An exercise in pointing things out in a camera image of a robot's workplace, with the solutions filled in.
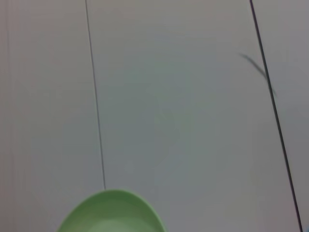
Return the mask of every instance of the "white surface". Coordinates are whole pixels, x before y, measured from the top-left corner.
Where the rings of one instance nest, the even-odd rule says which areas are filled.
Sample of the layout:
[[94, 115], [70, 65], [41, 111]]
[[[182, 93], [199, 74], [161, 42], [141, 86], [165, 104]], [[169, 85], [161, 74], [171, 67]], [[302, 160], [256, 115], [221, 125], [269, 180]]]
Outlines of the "white surface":
[[17, 232], [55, 232], [102, 190], [84, 0], [10, 0]]
[[89, 0], [107, 188], [168, 231], [298, 230], [249, 2]]
[[12, 232], [14, 213], [11, 150], [11, 79], [9, 74], [7, 0], [0, 1], [0, 230]]
[[309, 1], [253, 2], [305, 230], [309, 227]]

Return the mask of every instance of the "white panel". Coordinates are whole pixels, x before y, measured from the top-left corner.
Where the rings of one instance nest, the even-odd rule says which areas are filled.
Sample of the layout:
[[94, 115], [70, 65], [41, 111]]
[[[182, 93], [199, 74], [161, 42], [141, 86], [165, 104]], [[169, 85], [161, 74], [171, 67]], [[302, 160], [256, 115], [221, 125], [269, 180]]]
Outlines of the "white panel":
[[247, 0], [89, 0], [107, 188], [171, 232], [298, 225]]
[[254, 1], [303, 229], [309, 227], [309, 1]]
[[54, 232], [102, 190], [84, 0], [10, 0], [16, 231]]
[[11, 79], [9, 72], [7, 0], [0, 1], [0, 230], [13, 227], [13, 156], [11, 150]]

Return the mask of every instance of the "white wall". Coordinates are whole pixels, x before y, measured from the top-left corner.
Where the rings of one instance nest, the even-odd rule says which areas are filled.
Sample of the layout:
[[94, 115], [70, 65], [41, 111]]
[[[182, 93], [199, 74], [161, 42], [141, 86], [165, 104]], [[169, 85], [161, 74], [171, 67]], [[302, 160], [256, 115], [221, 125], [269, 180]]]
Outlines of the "white wall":
[[11, 151], [11, 79], [7, 0], [0, 0], [0, 228], [13, 231], [13, 156]]
[[309, 1], [254, 0], [303, 229], [309, 227]]
[[102, 190], [84, 0], [10, 0], [17, 232], [54, 232]]
[[168, 231], [298, 230], [247, 0], [88, 0], [107, 188]]

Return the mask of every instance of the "green bowl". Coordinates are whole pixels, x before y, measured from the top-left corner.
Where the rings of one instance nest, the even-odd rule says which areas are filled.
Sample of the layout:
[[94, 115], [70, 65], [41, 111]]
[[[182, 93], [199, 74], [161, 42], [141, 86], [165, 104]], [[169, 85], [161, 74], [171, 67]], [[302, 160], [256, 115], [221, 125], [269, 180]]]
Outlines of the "green bowl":
[[58, 232], [166, 232], [154, 209], [123, 190], [97, 193], [77, 206]]

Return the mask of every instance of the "green plastic bowl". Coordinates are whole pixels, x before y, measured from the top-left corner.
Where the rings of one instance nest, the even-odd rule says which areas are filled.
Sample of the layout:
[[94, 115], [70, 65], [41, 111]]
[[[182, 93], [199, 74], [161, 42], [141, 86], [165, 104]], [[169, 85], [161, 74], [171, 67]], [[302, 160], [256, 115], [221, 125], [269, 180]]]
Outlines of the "green plastic bowl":
[[97, 193], [77, 206], [58, 232], [166, 232], [154, 209], [123, 190]]

